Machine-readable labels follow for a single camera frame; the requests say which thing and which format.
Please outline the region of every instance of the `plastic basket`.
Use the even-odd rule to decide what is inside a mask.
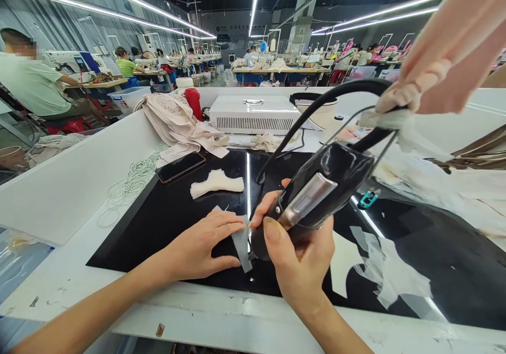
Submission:
[[[28,168],[25,153],[21,146],[0,149],[0,165],[12,171],[24,171]]]

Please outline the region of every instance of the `plastic stool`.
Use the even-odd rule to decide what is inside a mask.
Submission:
[[[43,125],[46,127],[47,132],[50,135],[58,134],[62,131],[65,134],[69,133],[81,133],[86,130],[93,129],[83,117],[71,117],[63,120],[56,121],[44,121]]]

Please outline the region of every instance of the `black work table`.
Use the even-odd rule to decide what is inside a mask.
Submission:
[[[281,180],[293,176],[311,156],[292,153],[275,161],[267,170],[264,185],[257,185],[255,178],[269,155],[231,150],[223,159],[207,155],[205,165],[174,182],[161,184],[154,177],[87,265],[130,271],[205,217],[216,205],[222,209],[228,207],[238,215],[251,215],[265,193],[281,189]],[[192,200],[190,185],[206,180],[209,171],[214,169],[224,170],[230,178],[242,176],[243,193],[218,191]],[[395,242],[406,263],[431,280],[433,303],[427,304],[427,308],[436,306],[451,323],[506,330],[506,253],[449,212],[414,203],[396,194],[391,193],[391,196],[389,198],[388,192],[382,190],[382,197],[365,212],[350,201],[335,214],[334,230],[352,242],[356,241],[350,225],[373,234],[380,230],[384,237]],[[219,255],[237,256],[231,238],[215,247],[213,256]],[[235,268],[192,282],[280,296],[270,262],[256,262],[247,274],[242,268]],[[359,276],[354,269],[347,277],[348,299],[332,292],[330,273],[323,288],[337,306],[418,318],[401,298],[385,310],[373,293],[377,285]]]

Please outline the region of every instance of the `forearm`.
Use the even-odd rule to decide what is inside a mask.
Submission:
[[[137,269],[88,296],[15,346],[11,354],[83,353],[136,301],[153,289]]]
[[[313,306],[295,310],[326,354],[373,354],[322,292]]]

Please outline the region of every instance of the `white machine box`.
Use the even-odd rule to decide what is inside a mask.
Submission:
[[[218,96],[209,110],[211,126],[225,133],[288,133],[300,112],[286,96]]]

